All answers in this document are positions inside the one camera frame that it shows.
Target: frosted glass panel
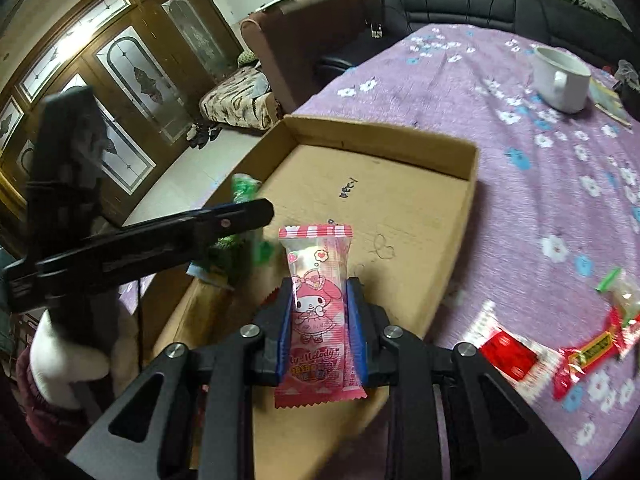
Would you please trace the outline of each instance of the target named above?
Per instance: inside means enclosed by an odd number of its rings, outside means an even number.
[[[75,86],[86,86],[80,74],[73,76],[62,91]],[[107,126],[107,137],[109,137],[107,148],[102,154],[102,168],[118,186],[128,194],[133,194],[156,165],[122,129],[102,103],[98,99],[96,102],[102,112],[102,118]]]
[[[189,0],[167,0],[162,8],[207,72],[215,75],[229,69],[230,63]]]
[[[87,46],[94,33],[128,5],[129,0],[100,0],[70,25],[20,82],[27,99],[33,101],[53,73],[67,59]]]
[[[0,114],[0,153],[4,150],[7,142],[11,138],[15,127],[24,116],[24,112],[20,110],[18,103],[13,97],[9,97],[7,104],[4,105]]]
[[[96,57],[138,110],[156,124],[169,142],[190,129],[178,89],[133,27],[107,43]]]

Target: pink candy wrapper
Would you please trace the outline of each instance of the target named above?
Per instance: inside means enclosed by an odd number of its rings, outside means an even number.
[[[294,298],[289,369],[276,388],[276,408],[367,396],[353,364],[344,300],[352,237],[346,225],[280,229]]]

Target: my melody character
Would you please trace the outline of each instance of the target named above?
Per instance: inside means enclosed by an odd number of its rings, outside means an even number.
[[[308,343],[311,338],[322,342],[322,334],[329,332],[335,323],[325,317],[326,308],[342,293],[332,282],[320,276],[318,270],[310,270],[300,278],[292,278],[296,289],[296,304],[293,310],[293,330],[300,334],[300,341]]]

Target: brown sofa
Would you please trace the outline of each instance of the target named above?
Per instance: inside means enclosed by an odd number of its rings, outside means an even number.
[[[322,88],[314,74],[319,57],[355,40],[379,17],[380,0],[284,0],[250,14],[240,31],[291,113]]]

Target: white mug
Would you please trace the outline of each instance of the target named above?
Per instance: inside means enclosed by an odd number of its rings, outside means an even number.
[[[591,70],[565,52],[537,46],[532,56],[533,86],[549,106],[566,114],[584,108]]]

